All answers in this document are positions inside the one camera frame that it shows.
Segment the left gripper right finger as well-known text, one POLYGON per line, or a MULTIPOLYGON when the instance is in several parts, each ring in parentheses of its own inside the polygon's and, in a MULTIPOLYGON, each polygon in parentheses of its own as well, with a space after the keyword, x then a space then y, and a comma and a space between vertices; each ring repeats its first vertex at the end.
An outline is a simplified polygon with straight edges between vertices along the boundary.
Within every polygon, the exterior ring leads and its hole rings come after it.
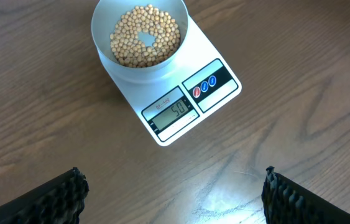
POLYGON ((267 224, 350 224, 350 214, 266 168, 261 199, 267 224))

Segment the soybeans in bowl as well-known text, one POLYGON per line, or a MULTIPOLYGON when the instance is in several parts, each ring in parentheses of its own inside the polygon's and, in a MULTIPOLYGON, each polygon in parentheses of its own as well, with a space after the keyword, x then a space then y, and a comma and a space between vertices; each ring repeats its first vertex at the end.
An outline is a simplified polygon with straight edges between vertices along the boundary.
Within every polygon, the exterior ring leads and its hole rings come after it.
POLYGON ((110 34, 110 48, 120 65, 152 67, 171 57, 180 47, 180 27, 166 11, 152 4, 127 11, 110 34))

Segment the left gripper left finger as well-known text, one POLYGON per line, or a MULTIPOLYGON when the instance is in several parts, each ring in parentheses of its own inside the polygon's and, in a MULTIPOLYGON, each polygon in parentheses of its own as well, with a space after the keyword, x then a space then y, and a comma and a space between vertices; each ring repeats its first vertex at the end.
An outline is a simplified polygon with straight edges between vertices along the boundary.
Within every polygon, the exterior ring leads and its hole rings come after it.
POLYGON ((73 167, 0 206, 0 224, 79 224, 89 192, 86 176, 73 167))

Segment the white kitchen scale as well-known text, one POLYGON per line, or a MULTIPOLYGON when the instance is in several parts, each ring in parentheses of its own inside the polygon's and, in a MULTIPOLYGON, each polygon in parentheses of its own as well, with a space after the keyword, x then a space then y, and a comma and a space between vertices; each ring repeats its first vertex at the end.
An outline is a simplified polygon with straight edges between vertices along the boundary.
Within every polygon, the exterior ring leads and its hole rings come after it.
POLYGON ((168 146, 240 94, 242 84, 193 19, 181 48, 158 70, 99 58, 148 132, 168 146))

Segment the grey bowl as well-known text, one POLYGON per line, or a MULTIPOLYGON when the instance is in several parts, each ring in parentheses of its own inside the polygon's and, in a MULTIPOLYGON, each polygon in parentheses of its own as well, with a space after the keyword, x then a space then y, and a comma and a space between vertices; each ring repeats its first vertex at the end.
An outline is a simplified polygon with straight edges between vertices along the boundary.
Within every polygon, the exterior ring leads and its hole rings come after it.
POLYGON ((147 74, 161 70, 169 66, 183 49, 183 42, 188 38, 188 30, 191 18, 184 1, 182 0, 100 0, 97 4, 91 20, 91 33, 99 58, 108 73, 112 74, 114 69, 120 70, 119 75, 136 72, 144 78, 147 74), (136 6, 147 6, 152 4, 158 9, 168 12, 174 17, 180 29, 180 49, 166 61, 147 68, 129 68, 121 65, 111 50, 110 35, 114 33, 115 25, 120 17, 127 11, 133 10, 136 6))

